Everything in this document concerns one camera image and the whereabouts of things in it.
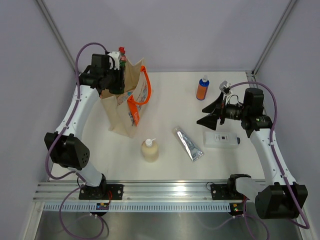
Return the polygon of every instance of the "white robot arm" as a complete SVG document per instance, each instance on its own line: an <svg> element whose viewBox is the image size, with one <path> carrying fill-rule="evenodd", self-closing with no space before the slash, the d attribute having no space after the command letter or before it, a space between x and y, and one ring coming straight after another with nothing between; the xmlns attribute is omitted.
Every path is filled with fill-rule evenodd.
<svg viewBox="0 0 320 240"><path fill-rule="evenodd" d="M232 86L226 81L220 85L220 96L202 110L208 115L199 119L197 124L216 130L219 119L220 125L224 124L225 119L241 121L242 128L259 156L266 186L256 183L249 175L232 174L227 185L218 186L218 189L223 192L223 196L238 198L244 195L253 201L261 219L297 218L306 201L308 191L306 186L297 184L286 166L278 147L273 123L270 117L263 114L263 91L247 88L243 103L231 104L228 101L231 88Z"/></svg>
<svg viewBox="0 0 320 240"><path fill-rule="evenodd" d="M79 76L79 96L76 86L63 121L54 133L48 132L44 138L49 150L56 137L67 127L53 147L51 159L54 163L78 173L86 182L86 189L90 192L88 194L96 198L106 192L106 178L89 162L90 151L81 142L82 133L90 111L100 99L103 90L108 89L115 94L124 92L124 68L120 66L120 59L121 54L118 51L92 55L91 65ZM77 101L76 111L66 126Z"/></svg>

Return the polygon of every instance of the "gray wall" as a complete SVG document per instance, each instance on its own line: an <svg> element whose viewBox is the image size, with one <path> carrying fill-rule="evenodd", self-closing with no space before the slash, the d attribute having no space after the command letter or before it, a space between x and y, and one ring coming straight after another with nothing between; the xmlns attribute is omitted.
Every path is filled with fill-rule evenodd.
<svg viewBox="0 0 320 240"><path fill-rule="evenodd" d="M320 1L299 1L257 76L277 99L278 144L309 196L305 209L320 236ZM270 98L266 110L273 113Z"/></svg>
<svg viewBox="0 0 320 240"><path fill-rule="evenodd" d="M0 2L0 239L19 238L46 179L46 132L63 119L73 73L32 0Z"/></svg>
<svg viewBox="0 0 320 240"><path fill-rule="evenodd" d="M149 71L165 72L251 70L289 0L45 2L74 57L88 42L125 46L133 62L145 57Z"/></svg>

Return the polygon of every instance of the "cable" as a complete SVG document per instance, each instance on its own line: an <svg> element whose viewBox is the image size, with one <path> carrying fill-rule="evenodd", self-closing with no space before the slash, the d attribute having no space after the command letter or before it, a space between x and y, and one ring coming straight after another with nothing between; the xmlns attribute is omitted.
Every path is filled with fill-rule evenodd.
<svg viewBox="0 0 320 240"><path fill-rule="evenodd" d="M88 216L90 216L90 215L86 214L86 215L79 216L76 220L74 220L72 223L70 223L69 225L67 225L67 226L65 226L65 227L66 227L66 228L70 228L71 226L73 226L74 224L76 224L77 222L79 222L81 219L84 219L84 218L86 218L86 217L88 217ZM109 226L108 226L107 222L106 222L104 219L103 219L103 223L104 223L104 225L105 225L105 227L106 227L106 229L107 229L107 234L106 234L106 236L105 236L104 238L107 238L107 237L109 236L110 229L109 229ZM51 225L51 223L48 222L48 226L47 226L47 227L49 228L49 230L50 230L50 232L51 232L52 234L59 234L59 233L65 231L63 228L60 229L60 230L52 230L51 227L50 227L50 225Z"/></svg>
<svg viewBox="0 0 320 240"><path fill-rule="evenodd" d="M111 191L109 191L109 193L110 193L110 196L109 196L109 205L110 205L110 203L111 203L111 200L112 200L112 192Z"/></svg>
<svg viewBox="0 0 320 240"><path fill-rule="evenodd" d="M197 218L198 222L200 223L200 225L209 230L209 231L215 231L215 230L218 230L220 228L222 228L224 225L226 225L228 222L230 222L231 220L233 219L237 219L237 218L242 218L243 215L237 215L237 216L233 216L233 217L230 217L228 218L227 220L225 220L223 223L221 223L219 226L216 226L216 227L209 227L209 226L206 226L203 222L201 222L200 218L198 217L198 215L195 213L195 217Z"/></svg>
<svg viewBox="0 0 320 240"><path fill-rule="evenodd" d="M236 95L236 94L233 94L233 95L231 95L231 96L229 97L229 100L228 100L227 104L230 103L230 100L231 100L231 98L232 98L233 96L236 96L238 104L243 105L242 102L239 102L239 96Z"/></svg>
<svg viewBox="0 0 320 240"><path fill-rule="evenodd" d="M251 82L248 82L248 81L240 82L240 83L237 83L237 84L235 84L235 85L232 85L232 86L230 87L230 89L233 89L233 88L235 88L235 87L237 87L237 86L244 85L244 84L251 84ZM299 223L297 223L297 222L295 222L295 221L293 221L293 220L292 220L291 222L292 222L293 224L299 226L300 228L310 229L310 224L309 224L309 222L308 222L308 220L307 220L307 217L306 217L305 214L303 213L303 211L302 211L302 209L301 209L301 207L300 207L300 205L299 205L299 203L298 203L298 201L297 201L297 198L296 198L293 190L291 189L291 186L290 186L290 183L289 183L289 181L288 181L288 178L286 177L285 170L284 170L284 168L282 167L281 162L280 162L280 160L279 160L279 157L278 157L278 155L277 155L275 146L274 146L273 144L271 144L271 143L273 143L273 133L274 133L274 130L275 130L275 126L276 126L276 122L277 122L277 117L278 117L278 106L277 106L276 97L275 97L274 93L271 91L271 89L270 89L269 87L267 87L265 84L260 83L260 82L255 82L254 84L257 84L257 85L260 85L260 86L264 87L264 88L271 94L271 97L272 97L272 100L273 100L273 104L274 104L274 119L273 119L273 124L272 124L271 130L270 130L270 136L269 136L269 138L270 138L271 150L272 150L273 156L274 156L274 158L275 158L276 164L278 165L278 167L279 167L279 169L280 169L280 172L281 172L281 174L282 174L282 176L283 176L283 180L284 180L284 182L285 182L285 184L286 184L286 186L287 186L287 188L288 188L288 190L289 190L289 192L290 192L290 195L291 195L291 197L292 197L292 199L293 199L293 202L294 202L296 208L297 208L298 211L299 211L299 214L301 215L301 217L302 217L302 219L303 219L303 221L304 221L304 223L305 223L305 226L303 226L303 225L301 225L301 224L299 224Z"/></svg>
<svg viewBox="0 0 320 240"><path fill-rule="evenodd" d="M77 187L76 189L72 190L70 193L67 194L67 196L65 196L65 198L63 199L61 205L60 205L60 208L59 208L59 220L60 220L60 224L63 228L63 230L69 234L71 237L75 238L75 239L80 239L80 240L95 240L97 238L99 238L101 236L101 234L103 233L104 231L104 228L105 228L105 224L107 225L106 221L98 216L98 215L95 215L96 218L98 218L100 221L101 221L101 230L100 232L98 233L98 235L94 236L94 237L81 237L81 236L77 236L77 235L74 235L72 232L70 232L67 227L65 226L63 220L62 220L62 208L63 208L63 205L65 203L65 201L68 199L68 197L70 197L70 195L72 195L73 193L75 193L76 191L78 191L79 189L83 188L85 185L81 185L80 187Z"/></svg>
<svg viewBox="0 0 320 240"><path fill-rule="evenodd" d="M79 98L80 97L80 80L79 80L79 69L78 69L78 62L79 62L79 57L80 57L80 54L83 52L83 50L90 46L90 45L99 45L101 46L105 52L107 52L107 49L105 48L105 46L103 46L101 43L98 43L98 42L90 42L86 45L84 45L80 51L78 52L77 56L76 56L76 59L75 59L75 80L76 80L76 89L77 89L77 97ZM61 138L61 136L64 134L64 132L66 131L66 129L68 128L73 116L75 115L75 112L77 110L77 107L78 107L78 104L79 104L79 100L77 99L75 101L75 105L72 109L72 112L68 118L68 120L66 121L65 123L65 126L63 127L63 129L61 130L61 132L58 134L58 136L55 138L55 140L53 141L53 143L51 144L51 146L49 147L49 150L46 154L46 157L45 157L45 171L46 173L49 175L50 178L54 179L54 180L60 180L60 179L63 179L65 178L66 176L70 175L70 174L74 174L75 171L70 171L62 176L53 176L50 172L50 169L49 169L49 158L50 158L50 155L51 155L51 152L52 150L54 149L54 147L56 146L57 142L59 141L59 139Z"/></svg>
<svg viewBox="0 0 320 240"><path fill-rule="evenodd" d="M76 178L76 183L78 184L79 188L81 188L81 186L79 184L79 177Z"/></svg>
<svg viewBox="0 0 320 240"><path fill-rule="evenodd" d="M266 230L266 240L269 240L269 239L270 239L270 231L269 231L267 225L266 225L260 218L258 218L258 217L256 217L256 216L253 216L253 215L248 215L248 214L247 214L247 200L248 200L248 198L246 198L246 199L244 200L244 202L243 202L243 217L244 217L244 221L245 221L246 228L248 229L251 237L252 237L254 240L257 240L257 239L255 238L254 234L252 233L251 228L249 227L247 218L251 218L251 219L255 219L255 220L259 221L259 222L264 226L264 228L265 228L265 230Z"/></svg>
<svg viewBox="0 0 320 240"><path fill-rule="evenodd" d="M245 195L243 195L243 200L242 200L242 204L245 202L245 200L247 199L247 197Z"/></svg>

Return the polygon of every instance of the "paper bag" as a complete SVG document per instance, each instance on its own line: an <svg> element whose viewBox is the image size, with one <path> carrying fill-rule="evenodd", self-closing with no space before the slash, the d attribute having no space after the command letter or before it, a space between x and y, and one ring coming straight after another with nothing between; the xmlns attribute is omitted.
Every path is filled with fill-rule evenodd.
<svg viewBox="0 0 320 240"><path fill-rule="evenodd" d="M101 94L101 102L110 121L110 131L133 138L140 118L151 97L151 84L144 60L125 65L124 94L113 95L108 90Z"/></svg>

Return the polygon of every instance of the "orange spray bottle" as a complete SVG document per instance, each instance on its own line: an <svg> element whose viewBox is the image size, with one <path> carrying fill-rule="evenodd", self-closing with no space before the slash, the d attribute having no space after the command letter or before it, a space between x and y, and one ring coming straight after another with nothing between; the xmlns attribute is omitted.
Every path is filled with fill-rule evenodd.
<svg viewBox="0 0 320 240"><path fill-rule="evenodd" d="M207 95L208 87L209 87L208 76L204 75L202 79L199 81L198 90L196 91L196 98L198 100L204 100Z"/></svg>

